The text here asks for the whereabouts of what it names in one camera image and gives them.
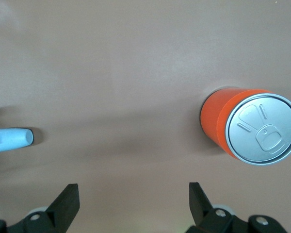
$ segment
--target silver bolt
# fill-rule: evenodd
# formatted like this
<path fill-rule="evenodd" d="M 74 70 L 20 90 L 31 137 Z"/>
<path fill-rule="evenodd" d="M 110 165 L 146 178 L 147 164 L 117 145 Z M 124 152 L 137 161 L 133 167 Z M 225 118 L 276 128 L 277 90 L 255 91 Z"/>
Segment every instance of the silver bolt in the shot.
<path fill-rule="evenodd" d="M 216 210 L 215 213 L 217 214 L 217 216 L 220 216 L 220 217 L 226 216 L 226 213 L 223 210 Z"/>
<path fill-rule="evenodd" d="M 40 218 L 40 215 L 32 215 L 31 218 L 30 218 L 30 220 L 31 221 L 35 221 L 35 220 L 37 220 L 39 218 Z"/>
<path fill-rule="evenodd" d="M 257 218 L 256 218 L 256 221 L 257 221 L 259 224 L 262 224 L 262 225 L 264 225 L 264 226 L 268 225 L 268 221 L 267 221 L 265 218 L 263 218 L 263 217 L 257 217 Z"/>

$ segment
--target orange can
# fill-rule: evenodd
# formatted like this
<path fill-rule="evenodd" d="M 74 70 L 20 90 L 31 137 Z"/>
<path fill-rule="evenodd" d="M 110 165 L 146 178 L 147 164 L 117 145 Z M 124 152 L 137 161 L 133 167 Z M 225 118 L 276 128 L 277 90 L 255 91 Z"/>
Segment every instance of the orange can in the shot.
<path fill-rule="evenodd" d="M 291 102 L 268 90 L 226 88 L 201 111 L 205 134 L 229 155 L 269 165 L 291 154 Z"/>

